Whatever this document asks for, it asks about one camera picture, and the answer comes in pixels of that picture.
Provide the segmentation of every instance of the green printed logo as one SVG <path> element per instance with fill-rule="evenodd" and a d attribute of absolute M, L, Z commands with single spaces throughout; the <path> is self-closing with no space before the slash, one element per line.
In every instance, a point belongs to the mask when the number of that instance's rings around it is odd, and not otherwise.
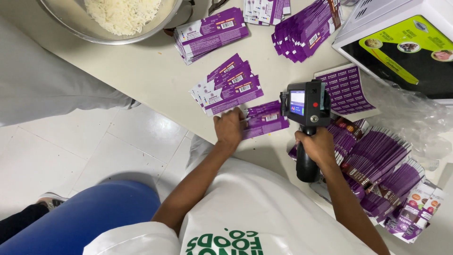
<path fill-rule="evenodd" d="M 204 234 L 187 243 L 186 255 L 264 255 L 258 232 L 228 231 L 226 236 Z"/>

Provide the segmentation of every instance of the person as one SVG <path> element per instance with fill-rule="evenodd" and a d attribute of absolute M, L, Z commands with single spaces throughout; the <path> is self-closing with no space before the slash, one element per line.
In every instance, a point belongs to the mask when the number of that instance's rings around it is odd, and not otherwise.
<path fill-rule="evenodd" d="M 194 137 L 186 177 L 151 221 L 107 231 L 83 254 L 390 254 L 344 180 L 326 128 L 295 136 L 325 175 L 336 220 L 288 180 L 231 157 L 243 119 L 239 108 L 214 117 L 217 143 Z"/>
<path fill-rule="evenodd" d="M 0 221 L 0 245 L 64 203 L 67 198 L 47 192 L 21 212 Z"/>
<path fill-rule="evenodd" d="M 0 127 L 140 103 L 43 49 L 0 16 Z"/>

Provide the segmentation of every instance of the gray trousers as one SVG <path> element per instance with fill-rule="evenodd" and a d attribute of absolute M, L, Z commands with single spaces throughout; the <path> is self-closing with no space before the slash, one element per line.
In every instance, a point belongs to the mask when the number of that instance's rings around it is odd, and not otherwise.
<path fill-rule="evenodd" d="M 53 53 L 0 16 L 0 127 L 75 109 L 130 108 L 132 98 Z"/>

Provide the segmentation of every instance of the white table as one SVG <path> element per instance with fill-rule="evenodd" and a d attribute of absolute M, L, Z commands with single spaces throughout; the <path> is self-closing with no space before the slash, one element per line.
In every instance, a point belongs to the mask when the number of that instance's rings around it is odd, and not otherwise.
<path fill-rule="evenodd" d="M 299 12 L 312 1 L 292 0 L 292 13 Z M 197 1 L 192 20 L 207 16 L 208 2 L 210 4 L 208 0 Z M 242 7 L 242 0 L 230 0 L 222 10 L 233 6 Z M 248 24 L 249 37 L 186 66 L 173 45 L 173 38 L 162 32 L 137 44 L 106 46 L 72 35 L 32 0 L 1 1 L 0 14 L 47 50 L 212 143 L 217 141 L 212 118 L 203 113 L 188 90 L 235 53 L 250 62 L 253 73 L 260 76 L 265 94 L 249 102 L 249 107 L 278 100 L 288 84 L 310 81 L 315 72 L 347 63 L 331 48 L 336 33 L 314 56 L 294 64 L 277 55 L 270 38 L 274 26 Z M 290 128 L 246 140 L 235 156 L 289 179 L 333 216 L 332 207 L 296 177 L 296 164 L 287 151 L 294 145 L 294 132 L 298 127 L 291 122 Z"/>

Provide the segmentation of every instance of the white tiled floor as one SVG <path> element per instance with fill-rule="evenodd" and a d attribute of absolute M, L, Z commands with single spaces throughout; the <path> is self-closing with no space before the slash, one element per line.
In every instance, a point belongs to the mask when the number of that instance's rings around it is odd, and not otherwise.
<path fill-rule="evenodd" d="M 163 200 L 184 174 L 192 137 L 145 105 L 0 127 L 0 219 L 44 192 L 72 197 L 108 178 L 140 180 Z"/>

